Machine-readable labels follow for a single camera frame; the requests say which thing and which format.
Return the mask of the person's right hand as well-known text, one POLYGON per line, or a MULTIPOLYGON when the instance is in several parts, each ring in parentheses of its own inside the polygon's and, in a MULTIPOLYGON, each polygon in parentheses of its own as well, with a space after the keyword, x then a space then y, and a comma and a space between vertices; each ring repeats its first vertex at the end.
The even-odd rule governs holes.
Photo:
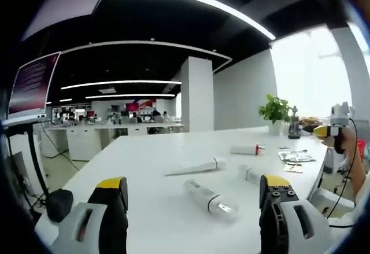
MULTIPOLYGON (((342 127, 342 143, 340 148, 344 150, 347 157, 353 157, 356 153, 357 148, 357 138, 347 127, 342 127)), ((327 147, 334 148, 334 137, 327 137, 321 140, 321 143, 327 147)))

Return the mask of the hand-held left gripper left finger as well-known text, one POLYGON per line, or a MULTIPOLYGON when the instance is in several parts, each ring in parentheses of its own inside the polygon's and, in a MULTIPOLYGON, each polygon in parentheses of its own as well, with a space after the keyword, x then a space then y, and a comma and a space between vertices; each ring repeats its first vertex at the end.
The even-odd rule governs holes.
POLYGON ((59 253, 126 253, 127 212, 127 179, 100 182, 60 223, 59 253))

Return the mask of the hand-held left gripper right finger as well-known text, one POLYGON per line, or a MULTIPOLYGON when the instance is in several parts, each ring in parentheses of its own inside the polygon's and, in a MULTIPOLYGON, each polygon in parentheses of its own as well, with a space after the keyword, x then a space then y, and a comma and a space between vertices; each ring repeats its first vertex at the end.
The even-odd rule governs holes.
POLYGON ((325 253, 333 245, 328 220, 282 177, 260 178, 261 253, 325 253))

